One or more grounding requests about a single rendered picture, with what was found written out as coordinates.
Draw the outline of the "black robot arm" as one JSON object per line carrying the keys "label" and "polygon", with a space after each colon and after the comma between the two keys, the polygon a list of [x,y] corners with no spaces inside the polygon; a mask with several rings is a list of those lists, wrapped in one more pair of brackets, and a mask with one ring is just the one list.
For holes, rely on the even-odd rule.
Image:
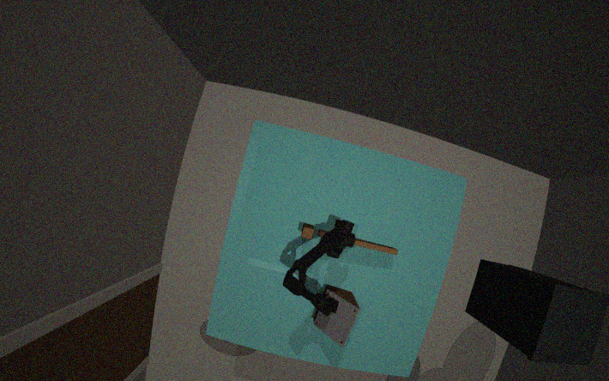
{"label": "black robot arm", "polygon": [[[353,247],[356,241],[355,234],[351,233],[354,223],[342,221],[339,230],[334,229],[325,233],[320,243],[306,253],[300,259],[294,261],[292,267],[287,271],[283,286],[293,294],[307,298],[319,311],[328,316],[331,312],[336,313],[338,300],[323,297],[320,293],[313,294],[305,288],[306,270],[327,252],[335,251],[342,253],[346,247]],[[293,277],[294,271],[298,270],[298,279]]]}

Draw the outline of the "brown wooden post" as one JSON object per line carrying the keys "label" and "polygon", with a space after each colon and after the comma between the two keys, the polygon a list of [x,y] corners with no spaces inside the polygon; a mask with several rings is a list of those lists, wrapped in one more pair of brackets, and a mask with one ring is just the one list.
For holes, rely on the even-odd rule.
{"label": "brown wooden post", "polygon": [[313,225],[304,223],[301,237],[304,237],[307,239],[312,239],[313,233],[314,233]]}

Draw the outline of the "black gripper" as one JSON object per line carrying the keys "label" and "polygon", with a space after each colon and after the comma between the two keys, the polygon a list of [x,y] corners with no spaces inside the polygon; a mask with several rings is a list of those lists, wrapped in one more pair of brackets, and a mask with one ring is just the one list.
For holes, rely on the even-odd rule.
{"label": "black gripper", "polygon": [[[342,221],[337,220],[335,223],[335,227],[336,227],[335,229],[339,230],[338,227],[341,227],[341,223],[342,223]],[[334,257],[334,258],[339,258],[339,256],[340,256],[340,253],[335,252],[335,251],[327,252],[326,254],[327,254],[327,256]]]}

